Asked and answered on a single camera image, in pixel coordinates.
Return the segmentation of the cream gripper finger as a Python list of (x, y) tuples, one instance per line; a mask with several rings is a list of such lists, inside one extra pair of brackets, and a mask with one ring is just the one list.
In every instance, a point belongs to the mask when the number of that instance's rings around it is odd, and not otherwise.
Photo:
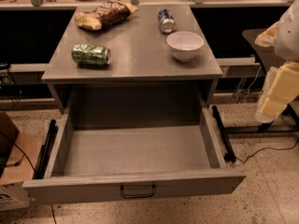
[(255, 118), (261, 123), (275, 120), (299, 95), (299, 62), (287, 61), (270, 67), (257, 104)]
[(259, 34), (254, 43), (260, 47), (273, 47), (275, 45), (278, 22), (268, 27), (264, 32)]

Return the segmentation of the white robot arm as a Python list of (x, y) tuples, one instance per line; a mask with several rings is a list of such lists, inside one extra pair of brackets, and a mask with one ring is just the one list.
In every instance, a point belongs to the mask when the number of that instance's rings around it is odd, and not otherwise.
[(254, 43), (260, 47), (273, 47), (275, 54), (285, 63), (280, 68), (270, 67), (262, 94), (259, 97), (255, 118), (261, 123), (274, 121), (299, 95), (299, 0)]

